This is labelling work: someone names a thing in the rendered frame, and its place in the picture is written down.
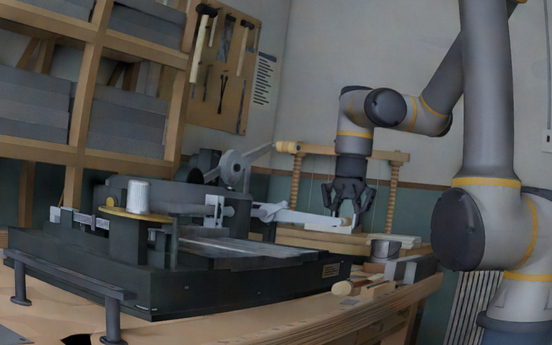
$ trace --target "yellow ring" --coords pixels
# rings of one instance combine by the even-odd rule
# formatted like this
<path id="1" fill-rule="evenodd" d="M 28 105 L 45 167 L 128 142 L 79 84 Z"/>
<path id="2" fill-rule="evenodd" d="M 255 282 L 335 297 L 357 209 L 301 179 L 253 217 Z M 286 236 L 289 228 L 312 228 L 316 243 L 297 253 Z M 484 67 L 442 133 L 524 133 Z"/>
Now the yellow ring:
<path id="1" fill-rule="evenodd" d="M 530 211 L 532 212 L 532 240 L 530 240 L 530 247 L 528 247 L 528 251 L 525 253 L 525 257 L 520 262 L 519 265 L 513 267 L 514 270 L 522 267 L 523 264 L 525 264 L 526 261 L 528 261 L 528 258 L 530 257 L 530 254 L 532 254 L 532 251 L 534 250 L 534 244 L 536 244 L 536 234 L 538 233 L 538 219 L 536 218 L 536 209 L 534 208 L 534 204 L 530 199 L 528 199 L 525 196 L 522 196 L 530 206 Z"/>
<path id="2" fill-rule="evenodd" d="M 349 137 L 359 137 L 365 139 L 373 139 L 373 134 L 362 133 L 362 132 L 353 132 L 353 131 L 337 131 L 337 135 L 347 135 Z"/>
<path id="3" fill-rule="evenodd" d="M 406 132 L 409 132 L 413 128 L 413 125 L 415 124 L 415 116 L 418 115 L 418 107 L 415 105 L 415 99 L 413 99 L 412 96 L 410 96 L 410 98 L 413 103 L 413 119 L 411 120 L 410 127 L 406 130 Z"/>
<path id="4" fill-rule="evenodd" d="M 524 282 L 552 282 L 552 275 L 523 275 L 521 273 L 505 271 L 502 277 L 511 280 L 522 280 Z"/>
<path id="5" fill-rule="evenodd" d="M 439 117 L 448 117 L 449 116 L 449 115 L 440 114 L 440 113 L 434 111 L 433 109 L 431 109 L 430 106 L 428 106 L 428 104 L 426 104 L 426 101 L 424 101 L 424 96 L 422 96 L 422 93 L 420 94 L 420 100 L 422 101 L 422 104 L 424 104 L 424 106 L 428 109 L 428 111 L 430 111 L 434 115 L 439 116 Z"/>
<path id="6" fill-rule="evenodd" d="M 357 92 L 356 95 L 352 96 L 352 100 L 350 100 L 350 116 L 352 116 L 352 121 L 354 121 L 354 123 L 358 124 L 359 126 L 361 126 L 361 124 L 357 121 L 357 119 L 354 118 L 354 114 L 352 113 L 352 102 L 354 102 L 354 98 L 357 97 L 357 95 L 361 92 L 363 91 Z"/>
<path id="7" fill-rule="evenodd" d="M 507 178 L 454 178 L 451 181 L 452 187 L 459 185 L 501 185 L 503 187 L 522 188 L 522 183 Z"/>

